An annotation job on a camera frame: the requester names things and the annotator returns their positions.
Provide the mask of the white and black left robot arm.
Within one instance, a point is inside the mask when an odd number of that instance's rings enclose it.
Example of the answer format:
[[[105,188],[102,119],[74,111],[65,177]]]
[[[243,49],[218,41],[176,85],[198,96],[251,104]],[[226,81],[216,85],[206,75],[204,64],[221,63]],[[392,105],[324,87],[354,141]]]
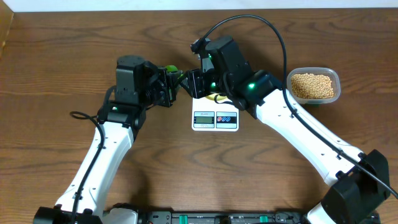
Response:
[[[40,207],[34,223],[137,223],[134,210],[115,208],[104,213],[106,198],[118,167],[132,148],[154,106],[171,107],[183,72],[175,66],[156,66],[140,56],[119,57],[116,84],[105,93],[95,116],[70,112],[88,119],[95,135],[76,176],[52,208]]]

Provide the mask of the yellow plastic bowl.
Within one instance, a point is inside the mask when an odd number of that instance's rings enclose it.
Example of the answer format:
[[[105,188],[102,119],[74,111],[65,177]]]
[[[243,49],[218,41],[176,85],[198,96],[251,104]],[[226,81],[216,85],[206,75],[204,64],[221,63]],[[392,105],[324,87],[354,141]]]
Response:
[[[225,99],[227,99],[226,96],[220,95],[218,93],[214,93],[211,95],[206,96],[206,99],[211,100],[211,101],[223,101]]]

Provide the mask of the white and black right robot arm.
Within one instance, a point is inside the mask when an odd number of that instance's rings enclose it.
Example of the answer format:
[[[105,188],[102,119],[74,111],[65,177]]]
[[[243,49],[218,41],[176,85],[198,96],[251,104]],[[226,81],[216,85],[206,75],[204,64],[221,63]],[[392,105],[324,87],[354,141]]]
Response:
[[[379,151],[365,154],[339,139],[295,101],[285,81],[254,71],[231,36],[201,38],[191,49],[201,67],[185,74],[190,96],[223,96],[248,112],[288,140],[329,186],[306,214],[309,223],[361,223],[393,194],[388,162]]]

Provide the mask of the green plastic measuring scoop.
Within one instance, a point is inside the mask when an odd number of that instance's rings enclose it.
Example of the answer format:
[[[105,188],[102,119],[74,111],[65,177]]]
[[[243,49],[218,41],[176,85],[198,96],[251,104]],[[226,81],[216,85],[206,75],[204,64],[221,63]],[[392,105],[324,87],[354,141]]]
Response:
[[[173,76],[174,78],[178,78],[183,74],[182,70],[179,70],[175,65],[167,65],[165,66],[166,72],[169,76]]]

